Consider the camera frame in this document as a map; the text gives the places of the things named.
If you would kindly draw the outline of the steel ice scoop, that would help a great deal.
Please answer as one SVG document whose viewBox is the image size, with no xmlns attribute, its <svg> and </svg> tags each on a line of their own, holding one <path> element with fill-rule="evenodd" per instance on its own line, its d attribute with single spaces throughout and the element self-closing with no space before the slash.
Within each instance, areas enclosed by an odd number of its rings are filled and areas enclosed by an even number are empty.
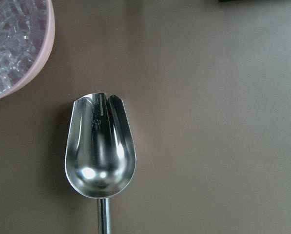
<svg viewBox="0 0 291 234">
<path fill-rule="evenodd" d="M 87 94 L 73 104 L 65 152 L 65 174 L 81 195 L 97 200 L 98 232 L 111 233 L 109 199 L 131 182 L 135 145 L 123 100 Z"/>
</svg>

